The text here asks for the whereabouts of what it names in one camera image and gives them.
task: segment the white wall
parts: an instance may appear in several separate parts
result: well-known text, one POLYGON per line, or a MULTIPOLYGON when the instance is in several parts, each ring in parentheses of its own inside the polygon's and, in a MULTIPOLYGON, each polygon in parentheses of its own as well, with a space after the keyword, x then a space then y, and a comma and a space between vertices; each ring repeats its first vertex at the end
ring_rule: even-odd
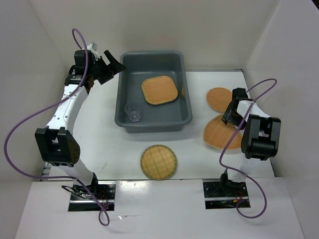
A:
POLYGON ((272 163, 277 176, 286 179, 305 237, 318 238, 319 10, 311 0, 279 2, 244 75, 248 86, 278 79, 277 87, 259 101, 265 112, 282 120, 272 163))
POLYGON ((73 27, 119 58, 176 49, 187 69, 242 69, 277 0, 30 0, 65 64, 73 27))
MULTIPOLYGON (((0 31, 0 238, 11 239, 31 181, 5 160, 4 138, 22 118, 58 100, 66 68, 29 1, 0 2, 0 31)), ((65 37, 72 39, 70 32, 65 37)), ((12 160, 29 173, 40 175, 43 168, 34 132, 44 127, 51 115, 43 114, 22 125, 9 142, 12 160)))

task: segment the round woven placemat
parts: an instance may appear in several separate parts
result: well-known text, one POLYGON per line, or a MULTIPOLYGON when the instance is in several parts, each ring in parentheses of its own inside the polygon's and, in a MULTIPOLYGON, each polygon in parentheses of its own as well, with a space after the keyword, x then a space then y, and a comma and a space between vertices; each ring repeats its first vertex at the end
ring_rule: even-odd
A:
POLYGON ((143 173, 154 180, 164 180, 176 170, 177 159, 174 152, 164 145, 148 147, 141 156, 143 173))
POLYGON ((159 76, 142 83, 145 100, 151 105, 160 105, 175 100, 178 91, 171 77, 159 76))
POLYGON ((222 87, 213 88, 206 95, 208 105, 218 112, 225 112, 227 110, 231 98, 232 92, 222 87))
MULTIPOLYGON (((236 130, 235 126, 230 122, 225 125, 221 120, 222 117, 223 115, 219 115, 208 122, 203 134, 203 139, 208 145, 219 149, 223 149, 225 147, 228 140, 236 130)), ((242 135, 238 132, 228 146, 228 149, 240 148, 241 139, 242 135)))

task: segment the gray bin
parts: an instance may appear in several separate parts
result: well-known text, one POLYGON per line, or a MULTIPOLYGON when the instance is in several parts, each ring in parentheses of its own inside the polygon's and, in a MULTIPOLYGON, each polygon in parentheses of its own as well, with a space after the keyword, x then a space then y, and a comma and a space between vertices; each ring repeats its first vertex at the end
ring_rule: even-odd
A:
POLYGON ((121 56, 126 70, 120 73, 116 100, 115 123, 129 133, 180 131, 192 120, 183 55, 177 51, 138 51, 121 56), (144 80, 169 76, 178 90, 176 100, 161 105, 146 102, 142 83, 144 80), (141 119, 132 122, 124 107, 137 102, 142 107, 141 119))

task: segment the white floor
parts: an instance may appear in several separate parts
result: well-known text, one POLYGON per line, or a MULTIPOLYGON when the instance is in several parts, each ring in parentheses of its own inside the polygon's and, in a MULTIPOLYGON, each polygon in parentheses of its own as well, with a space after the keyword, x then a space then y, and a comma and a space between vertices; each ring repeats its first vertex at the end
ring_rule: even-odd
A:
MULTIPOLYGON (((268 197, 258 219, 245 219, 236 209, 206 210, 202 180, 118 181, 111 223, 103 227, 98 212, 67 212, 70 194, 61 185, 32 184, 16 239, 303 239, 283 178, 256 179, 268 197)), ((262 194, 247 180, 255 215, 263 208, 262 194)))
MULTIPOLYGON (((220 113, 206 102, 206 93, 214 87, 230 90, 247 88, 242 72, 187 72, 187 84, 193 120, 180 132, 128 134, 114 122, 118 77, 100 86, 96 83, 84 102, 74 127, 74 137, 81 147, 81 159, 99 180, 145 180, 140 167, 143 151, 154 144, 164 144, 177 156, 177 170, 172 179, 219 178, 224 171, 219 163, 221 150, 207 146, 203 139, 205 125, 220 113)), ((224 162, 236 166, 244 155, 229 150, 224 162)), ((55 167, 50 176, 64 175, 55 167)), ((273 177, 270 161, 260 161, 253 177, 273 177)))

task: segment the transparent cup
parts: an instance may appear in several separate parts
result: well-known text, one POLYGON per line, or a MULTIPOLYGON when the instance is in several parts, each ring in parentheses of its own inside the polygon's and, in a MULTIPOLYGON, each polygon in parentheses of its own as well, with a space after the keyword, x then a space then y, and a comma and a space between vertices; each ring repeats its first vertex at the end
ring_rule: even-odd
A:
POLYGON ((128 118, 132 122, 137 122, 140 120, 141 109, 142 109, 141 105, 139 103, 136 103, 136 102, 128 102, 124 108, 128 118))

